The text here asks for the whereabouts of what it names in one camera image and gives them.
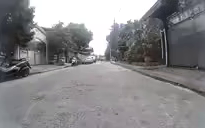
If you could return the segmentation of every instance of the wall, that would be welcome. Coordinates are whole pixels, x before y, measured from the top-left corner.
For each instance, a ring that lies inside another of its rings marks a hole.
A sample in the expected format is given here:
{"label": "wall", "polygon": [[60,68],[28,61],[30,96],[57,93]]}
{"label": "wall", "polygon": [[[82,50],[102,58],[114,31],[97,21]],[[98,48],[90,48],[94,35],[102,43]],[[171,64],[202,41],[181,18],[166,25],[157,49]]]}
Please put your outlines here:
{"label": "wall", "polygon": [[31,65],[46,64],[46,35],[41,28],[33,28],[32,31],[35,32],[34,38],[29,42],[29,46],[25,49],[17,48],[15,51],[15,58],[26,58]]}
{"label": "wall", "polygon": [[168,42],[170,65],[205,68],[205,11],[171,26]]}

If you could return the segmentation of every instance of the curb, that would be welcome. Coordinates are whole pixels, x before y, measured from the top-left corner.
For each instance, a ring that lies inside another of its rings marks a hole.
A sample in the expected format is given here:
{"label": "curb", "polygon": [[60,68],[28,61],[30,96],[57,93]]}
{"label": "curb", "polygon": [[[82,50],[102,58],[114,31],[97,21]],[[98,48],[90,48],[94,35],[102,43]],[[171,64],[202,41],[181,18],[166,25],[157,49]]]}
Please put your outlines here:
{"label": "curb", "polygon": [[113,63],[113,62],[111,62],[111,64],[118,65],[118,66],[121,66],[123,68],[130,69],[130,70],[138,72],[138,73],[140,73],[140,74],[142,74],[144,76],[148,76],[148,77],[151,77],[151,78],[159,80],[159,81],[170,83],[170,84],[172,84],[174,86],[178,86],[178,87],[182,87],[182,88],[185,88],[185,89],[189,89],[189,90],[191,90],[191,91],[193,91],[193,92],[195,92],[195,93],[205,97],[205,90],[199,90],[199,89],[191,88],[191,87],[186,86],[184,84],[181,84],[181,83],[169,80],[169,79],[165,79],[165,78],[162,78],[162,77],[159,77],[159,76],[155,76],[153,74],[147,73],[146,71],[143,71],[145,69],[134,69],[134,68],[132,68],[130,66],[127,66],[127,65],[124,65],[124,64],[121,64],[121,63]]}
{"label": "curb", "polygon": [[46,73],[46,72],[50,72],[50,71],[56,71],[56,70],[60,70],[60,69],[68,68],[68,67],[71,67],[71,66],[64,66],[64,67],[59,67],[59,68],[54,68],[54,69],[48,69],[48,70],[33,72],[33,73],[30,73],[30,76],[36,75],[36,74],[41,74],[41,73]]}

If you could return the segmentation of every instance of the parked car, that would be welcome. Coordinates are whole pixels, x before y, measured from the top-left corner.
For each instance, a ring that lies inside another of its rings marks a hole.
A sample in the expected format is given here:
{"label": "parked car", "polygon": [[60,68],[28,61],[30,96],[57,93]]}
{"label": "parked car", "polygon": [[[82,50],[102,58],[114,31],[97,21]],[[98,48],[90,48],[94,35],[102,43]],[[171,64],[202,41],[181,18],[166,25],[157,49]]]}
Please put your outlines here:
{"label": "parked car", "polygon": [[92,57],[87,57],[85,60],[82,62],[83,64],[92,64],[94,63],[94,60]]}

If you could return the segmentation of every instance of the motorcycle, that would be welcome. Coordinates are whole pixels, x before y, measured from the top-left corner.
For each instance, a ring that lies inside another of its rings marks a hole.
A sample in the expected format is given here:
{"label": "motorcycle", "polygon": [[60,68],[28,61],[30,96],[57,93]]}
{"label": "motorcycle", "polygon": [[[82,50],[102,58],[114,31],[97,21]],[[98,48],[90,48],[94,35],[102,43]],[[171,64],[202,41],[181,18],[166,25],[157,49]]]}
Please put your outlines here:
{"label": "motorcycle", "polygon": [[6,61],[6,57],[0,57],[0,81],[8,77],[27,77],[31,66],[26,59]]}
{"label": "motorcycle", "polygon": [[77,59],[75,57],[72,58],[71,65],[72,66],[78,65]]}

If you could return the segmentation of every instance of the road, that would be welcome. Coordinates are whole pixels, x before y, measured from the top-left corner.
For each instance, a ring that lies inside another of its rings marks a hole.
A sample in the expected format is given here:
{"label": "road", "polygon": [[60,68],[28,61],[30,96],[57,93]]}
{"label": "road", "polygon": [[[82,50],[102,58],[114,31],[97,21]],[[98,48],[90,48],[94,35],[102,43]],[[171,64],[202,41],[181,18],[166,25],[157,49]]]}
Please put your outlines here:
{"label": "road", "polygon": [[107,62],[0,83],[0,128],[205,128],[205,98]]}

